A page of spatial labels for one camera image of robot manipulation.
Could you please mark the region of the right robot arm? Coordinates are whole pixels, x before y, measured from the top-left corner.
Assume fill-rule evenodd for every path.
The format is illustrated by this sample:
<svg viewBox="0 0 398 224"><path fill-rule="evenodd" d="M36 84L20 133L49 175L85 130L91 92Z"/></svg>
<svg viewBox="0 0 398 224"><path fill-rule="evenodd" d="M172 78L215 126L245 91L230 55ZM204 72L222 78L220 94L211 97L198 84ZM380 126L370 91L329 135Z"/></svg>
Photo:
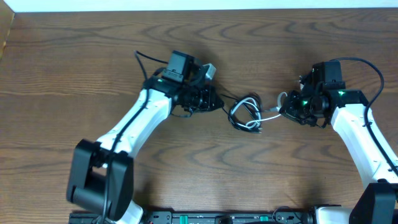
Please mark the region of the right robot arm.
<svg viewBox="0 0 398 224"><path fill-rule="evenodd" d="M301 125L330 125L349 150L364 192L353 208L316 205L302 223L397 223L397 156L378 128L361 90L347 89L342 58L316 63L300 89L281 93L280 115Z"/></svg>

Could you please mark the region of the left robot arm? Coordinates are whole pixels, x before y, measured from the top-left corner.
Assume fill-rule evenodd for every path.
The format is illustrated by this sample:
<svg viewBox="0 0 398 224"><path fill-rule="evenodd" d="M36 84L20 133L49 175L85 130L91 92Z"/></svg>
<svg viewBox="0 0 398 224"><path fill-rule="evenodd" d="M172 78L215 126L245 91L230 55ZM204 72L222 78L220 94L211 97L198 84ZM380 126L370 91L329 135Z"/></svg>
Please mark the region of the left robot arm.
<svg viewBox="0 0 398 224"><path fill-rule="evenodd" d="M112 129L74 148L66 198L93 214L79 222L139 223L144 211L132 200L134 160L153 130L176 106L188 118L223 107L214 65L176 50L162 64L152 75L143 73L137 101Z"/></svg>

